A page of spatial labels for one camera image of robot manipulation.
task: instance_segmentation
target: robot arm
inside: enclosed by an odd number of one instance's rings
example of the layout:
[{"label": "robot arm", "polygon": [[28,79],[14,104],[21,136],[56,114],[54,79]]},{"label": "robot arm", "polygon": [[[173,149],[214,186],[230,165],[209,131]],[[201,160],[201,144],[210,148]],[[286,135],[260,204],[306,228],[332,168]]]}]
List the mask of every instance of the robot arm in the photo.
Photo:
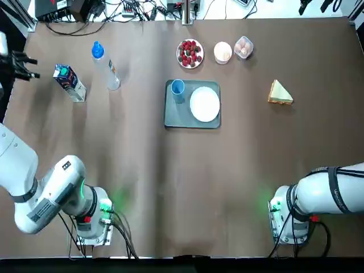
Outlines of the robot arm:
[{"label": "robot arm", "polygon": [[304,243],[312,214],[362,212],[363,192],[364,163],[319,168],[297,184],[281,186],[268,202],[274,238],[279,238],[280,243],[294,244],[294,233],[298,243]]},{"label": "robot arm", "polygon": [[102,188],[85,184],[82,161],[65,156],[41,180],[35,178],[37,167],[35,151],[0,123],[0,186],[15,203],[18,228],[38,233],[62,209],[76,217],[79,236],[102,243],[110,230],[100,220],[107,218],[105,208],[111,210],[112,203]]}]

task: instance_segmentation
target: brown table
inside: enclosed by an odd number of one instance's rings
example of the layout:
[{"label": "brown table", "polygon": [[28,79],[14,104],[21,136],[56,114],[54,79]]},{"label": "brown table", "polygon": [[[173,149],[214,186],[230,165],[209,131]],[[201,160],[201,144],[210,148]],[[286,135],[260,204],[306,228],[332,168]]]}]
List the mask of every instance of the brown table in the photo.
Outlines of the brown table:
[{"label": "brown table", "polygon": [[[215,63],[214,45],[233,45],[242,35],[254,43],[252,58]],[[206,52],[192,71],[175,60],[185,38]],[[122,76],[115,92],[93,75],[95,40]],[[38,178],[64,155],[79,156],[88,184],[122,198],[118,206],[141,256],[265,256],[273,247],[266,202],[278,186],[315,167],[364,160],[364,56],[346,18],[109,23],[83,37],[56,36],[40,24],[26,52],[39,60],[34,70],[42,77],[15,83],[5,125],[38,153]],[[72,103],[52,78],[56,63],[76,71],[88,87],[86,103]],[[221,128],[164,128],[164,85],[172,78],[220,84]],[[267,103],[275,79],[292,94],[292,106]],[[25,235],[15,226],[13,202],[0,194],[0,257],[67,255],[58,218],[40,234]],[[364,253],[363,217],[322,218],[332,233],[330,255]],[[319,255],[324,245],[318,228],[302,255]],[[114,233],[112,246],[94,254],[125,255],[123,249]],[[280,255],[291,253],[280,248]]]}]

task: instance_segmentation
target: egg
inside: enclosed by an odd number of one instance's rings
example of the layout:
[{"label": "egg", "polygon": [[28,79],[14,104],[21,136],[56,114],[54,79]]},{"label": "egg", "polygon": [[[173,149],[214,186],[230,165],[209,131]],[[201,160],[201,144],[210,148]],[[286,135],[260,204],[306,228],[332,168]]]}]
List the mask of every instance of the egg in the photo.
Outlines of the egg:
[{"label": "egg", "polygon": [[240,52],[241,51],[241,45],[240,44],[235,44],[234,51],[235,52]]},{"label": "egg", "polygon": [[246,55],[248,54],[248,51],[246,50],[246,48],[245,48],[245,47],[241,49],[240,54],[241,54],[242,56],[246,56]]},{"label": "egg", "polygon": [[244,39],[241,39],[241,41],[239,42],[241,48],[243,48],[246,44],[246,41]]},{"label": "egg", "polygon": [[250,45],[250,43],[246,43],[246,44],[245,44],[245,49],[246,49],[246,51],[247,51],[247,52],[249,52],[249,51],[251,50],[251,45]]}]

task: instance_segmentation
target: plastic bottle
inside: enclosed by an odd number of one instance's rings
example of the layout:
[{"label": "plastic bottle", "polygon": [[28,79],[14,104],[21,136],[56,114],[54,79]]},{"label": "plastic bottle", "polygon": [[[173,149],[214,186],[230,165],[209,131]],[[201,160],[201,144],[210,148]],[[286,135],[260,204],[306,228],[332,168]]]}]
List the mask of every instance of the plastic bottle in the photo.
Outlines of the plastic bottle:
[{"label": "plastic bottle", "polygon": [[110,57],[105,53],[103,46],[98,41],[93,43],[92,56],[97,69],[107,80],[107,88],[110,90],[118,89],[120,86],[120,77]]}]

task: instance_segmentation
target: bread slice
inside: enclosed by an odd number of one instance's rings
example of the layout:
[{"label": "bread slice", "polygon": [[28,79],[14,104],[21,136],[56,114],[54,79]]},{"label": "bread slice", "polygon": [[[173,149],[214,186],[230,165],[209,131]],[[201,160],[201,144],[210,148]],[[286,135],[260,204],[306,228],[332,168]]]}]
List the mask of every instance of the bread slice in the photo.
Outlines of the bread slice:
[{"label": "bread slice", "polygon": [[274,80],[268,96],[268,102],[273,104],[292,104],[293,98],[278,80]]}]

